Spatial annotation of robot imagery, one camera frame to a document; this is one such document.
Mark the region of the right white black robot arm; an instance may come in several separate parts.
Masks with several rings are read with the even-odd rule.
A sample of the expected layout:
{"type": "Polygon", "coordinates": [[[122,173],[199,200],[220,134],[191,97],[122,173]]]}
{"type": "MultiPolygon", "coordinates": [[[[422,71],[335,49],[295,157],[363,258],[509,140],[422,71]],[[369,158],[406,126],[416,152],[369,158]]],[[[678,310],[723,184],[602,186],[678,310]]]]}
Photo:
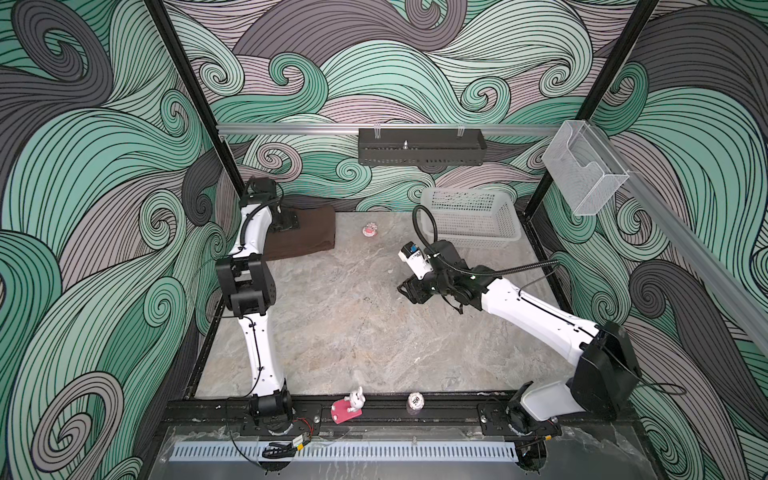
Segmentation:
{"type": "Polygon", "coordinates": [[[576,413],[614,420],[638,387],[670,396],[686,394],[681,385],[644,378],[623,326],[600,324],[548,304],[508,280],[509,270],[469,267],[450,241],[437,234],[425,237],[419,225],[421,214],[431,223],[436,221],[424,205],[412,210],[419,241],[405,244],[399,252],[412,274],[398,292],[416,305],[439,297],[458,313],[470,306],[506,320],[573,368],[563,380],[543,385],[526,382],[515,391],[506,406],[513,433],[530,435],[553,426],[560,416],[576,413]]]}

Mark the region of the brown trousers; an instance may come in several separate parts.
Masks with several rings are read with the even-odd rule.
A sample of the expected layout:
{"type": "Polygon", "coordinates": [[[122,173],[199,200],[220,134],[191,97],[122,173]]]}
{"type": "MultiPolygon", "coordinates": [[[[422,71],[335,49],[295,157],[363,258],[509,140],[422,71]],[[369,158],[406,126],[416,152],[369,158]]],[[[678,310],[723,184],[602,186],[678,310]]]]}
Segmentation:
{"type": "Polygon", "coordinates": [[[269,232],[264,247],[267,261],[296,258],[335,248],[336,211],[331,206],[296,210],[299,227],[269,232]]]}

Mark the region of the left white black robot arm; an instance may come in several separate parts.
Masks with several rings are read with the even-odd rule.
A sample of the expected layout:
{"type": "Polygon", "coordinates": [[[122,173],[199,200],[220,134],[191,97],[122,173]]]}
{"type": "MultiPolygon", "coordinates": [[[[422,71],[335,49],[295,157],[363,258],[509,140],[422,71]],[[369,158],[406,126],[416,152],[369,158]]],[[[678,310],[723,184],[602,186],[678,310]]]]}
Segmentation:
{"type": "Polygon", "coordinates": [[[256,426],[276,431],[293,420],[287,378],[278,359],[269,309],[277,300],[265,257],[268,233],[282,220],[282,191],[268,178],[252,177],[239,200],[240,223],[227,256],[216,261],[226,308],[237,320],[248,353],[251,386],[245,399],[256,426]]]}

